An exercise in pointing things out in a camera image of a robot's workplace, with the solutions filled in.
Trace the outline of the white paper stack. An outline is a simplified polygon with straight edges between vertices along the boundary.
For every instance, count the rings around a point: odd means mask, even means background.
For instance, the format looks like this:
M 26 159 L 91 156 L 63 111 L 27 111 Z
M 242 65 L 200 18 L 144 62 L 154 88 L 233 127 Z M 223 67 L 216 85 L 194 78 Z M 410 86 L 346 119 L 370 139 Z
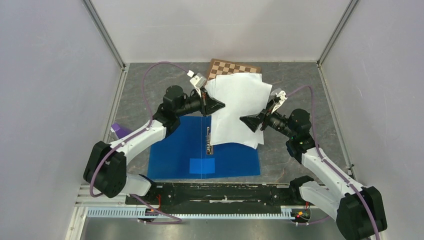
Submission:
M 236 143 L 253 149 L 264 144 L 261 131 L 253 132 L 240 117 L 256 115 L 267 105 L 272 85 L 262 80 L 260 73 L 218 75 L 209 80 L 205 89 L 225 107 L 212 113 L 210 144 Z

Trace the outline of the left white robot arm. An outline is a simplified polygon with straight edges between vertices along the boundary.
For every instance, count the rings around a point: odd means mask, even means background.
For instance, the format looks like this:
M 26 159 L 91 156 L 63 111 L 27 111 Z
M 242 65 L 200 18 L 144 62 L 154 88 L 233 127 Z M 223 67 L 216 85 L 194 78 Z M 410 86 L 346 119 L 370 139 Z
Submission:
M 128 164 L 151 145 L 174 133 L 181 116 L 194 112 L 210 116 L 225 106 L 204 87 L 194 89 L 191 95 L 178 85 L 168 87 L 156 113 L 145 125 L 111 143 L 99 141 L 93 146 L 83 173 L 90 196 L 114 198 L 123 193 L 136 195 L 145 204 L 153 203 L 157 198 L 156 189 L 151 187 L 154 182 L 142 174 L 128 173 Z

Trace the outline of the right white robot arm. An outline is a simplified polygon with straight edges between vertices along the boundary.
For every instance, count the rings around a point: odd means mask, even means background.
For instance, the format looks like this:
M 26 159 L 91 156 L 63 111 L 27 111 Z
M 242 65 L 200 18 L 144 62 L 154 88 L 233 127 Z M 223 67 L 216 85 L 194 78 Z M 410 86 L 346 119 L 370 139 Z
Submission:
M 347 240 L 381 239 L 380 233 L 388 225 L 380 191 L 356 181 L 330 160 L 312 135 L 314 125 L 306 110 L 297 108 L 286 117 L 274 110 L 275 105 L 271 100 L 259 113 L 239 119 L 253 132 L 270 127 L 288 137 L 289 155 L 322 182 L 319 184 L 309 176 L 292 180 L 289 199 L 295 204 L 305 201 L 321 209 L 335 220 Z

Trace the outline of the blue folder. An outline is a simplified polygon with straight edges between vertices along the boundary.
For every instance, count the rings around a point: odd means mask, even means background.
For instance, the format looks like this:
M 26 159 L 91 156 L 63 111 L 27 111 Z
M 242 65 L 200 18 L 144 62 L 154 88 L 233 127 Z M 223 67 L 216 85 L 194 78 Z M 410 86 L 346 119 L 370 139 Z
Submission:
M 238 143 L 209 146 L 211 117 L 182 116 L 169 137 L 150 147 L 147 176 L 164 179 L 213 179 L 259 176 L 258 151 Z

